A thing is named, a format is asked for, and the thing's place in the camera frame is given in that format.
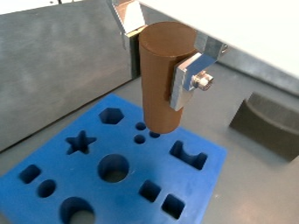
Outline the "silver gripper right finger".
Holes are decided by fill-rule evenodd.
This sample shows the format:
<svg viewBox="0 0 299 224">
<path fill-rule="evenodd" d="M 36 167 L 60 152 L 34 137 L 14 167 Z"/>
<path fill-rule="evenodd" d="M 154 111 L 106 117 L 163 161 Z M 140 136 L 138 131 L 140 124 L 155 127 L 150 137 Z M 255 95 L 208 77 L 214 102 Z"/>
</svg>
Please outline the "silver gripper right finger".
<svg viewBox="0 0 299 224">
<path fill-rule="evenodd" d="M 170 105 L 175 111 L 184 107 L 196 88 L 208 90 L 214 77 L 206 69 L 228 51 L 228 46 L 222 41 L 200 31 L 196 31 L 194 47 L 196 53 L 180 61 L 174 69 Z"/>
</svg>

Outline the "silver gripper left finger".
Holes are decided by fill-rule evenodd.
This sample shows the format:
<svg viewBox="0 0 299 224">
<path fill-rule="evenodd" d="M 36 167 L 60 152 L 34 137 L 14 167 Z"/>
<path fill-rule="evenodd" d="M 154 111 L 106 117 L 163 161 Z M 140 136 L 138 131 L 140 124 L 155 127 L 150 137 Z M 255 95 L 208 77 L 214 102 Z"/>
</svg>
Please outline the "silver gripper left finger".
<svg viewBox="0 0 299 224">
<path fill-rule="evenodd" d="M 146 28 L 142 5 L 138 0 L 107 0 L 120 33 L 134 37 Z"/>
</svg>

